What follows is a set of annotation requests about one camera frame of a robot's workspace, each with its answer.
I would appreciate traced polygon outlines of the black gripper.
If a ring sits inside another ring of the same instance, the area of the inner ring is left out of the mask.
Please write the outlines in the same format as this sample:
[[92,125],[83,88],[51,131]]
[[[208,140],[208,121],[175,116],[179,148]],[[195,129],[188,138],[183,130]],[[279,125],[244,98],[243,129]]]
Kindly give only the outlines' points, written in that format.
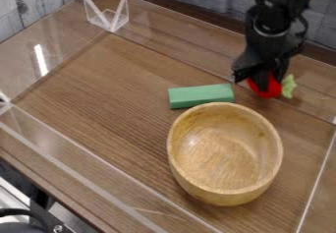
[[253,27],[245,29],[245,48],[232,63],[236,83],[251,78],[255,89],[267,91],[273,73],[280,83],[285,77],[289,61],[303,49],[305,30],[287,29],[277,34],[263,35]]

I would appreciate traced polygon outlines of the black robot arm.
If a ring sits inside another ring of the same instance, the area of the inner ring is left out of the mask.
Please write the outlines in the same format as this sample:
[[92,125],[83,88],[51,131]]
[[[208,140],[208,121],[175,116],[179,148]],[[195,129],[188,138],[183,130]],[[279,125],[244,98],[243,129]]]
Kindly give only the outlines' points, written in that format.
[[255,0],[245,13],[245,48],[232,63],[233,81],[245,81],[264,98],[281,95],[291,59],[308,31],[309,0]]

